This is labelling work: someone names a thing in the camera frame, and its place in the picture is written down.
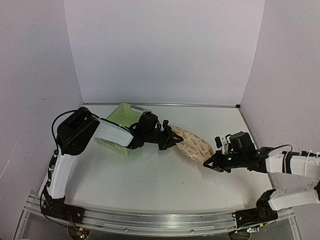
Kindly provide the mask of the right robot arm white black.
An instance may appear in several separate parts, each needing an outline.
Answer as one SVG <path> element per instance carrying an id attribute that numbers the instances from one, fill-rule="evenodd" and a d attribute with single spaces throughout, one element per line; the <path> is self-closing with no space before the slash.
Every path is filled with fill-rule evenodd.
<path id="1" fill-rule="evenodd" d="M 219 173 L 245 168 L 263 174 L 280 173 L 308 179 L 306 186 L 294 189 L 265 191 L 254 208 L 233 213 L 236 229 L 256 227 L 278 219 L 278 211 L 320 202 L 320 154 L 319 152 L 286 151 L 283 145 L 255 148 L 247 132 L 217 136 L 218 150 L 203 163 L 205 168 Z"/>

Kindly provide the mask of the beige tulip mesh laundry bag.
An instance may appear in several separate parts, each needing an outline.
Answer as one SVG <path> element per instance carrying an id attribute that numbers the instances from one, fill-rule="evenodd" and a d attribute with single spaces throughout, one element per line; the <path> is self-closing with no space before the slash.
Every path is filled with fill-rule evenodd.
<path id="1" fill-rule="evenodd" d="M 175 134 L 183 138 L 183 141 L 176 145 L 191 160 L 204 163 L 214 155 L 212 146 L 201 137 L 178 126 L 170 127 Z"/>

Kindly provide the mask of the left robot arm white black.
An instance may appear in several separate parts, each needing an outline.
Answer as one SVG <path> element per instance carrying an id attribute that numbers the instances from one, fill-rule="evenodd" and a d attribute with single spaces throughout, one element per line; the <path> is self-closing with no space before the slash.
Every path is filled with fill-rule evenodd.
<path id="1" fill-rule="evenodd" d="M 135 122 L 130 123 L 103 118 L 85 106 L 59 116 L 65 115 L 68 117 L 51 129 L 55 150 L 39 200 L 40 212 L 48 219 L 82 222 L 84 208 L 65 203 L 66 186 L 73 164 L 91 139 L 101 139 L 129 150 L 141 148 L 145 143 L 156 144 L 161 151 L 184 140 L 172 130 L 168 120 L 159 121 L 151 111 L 143 111 Z"/>

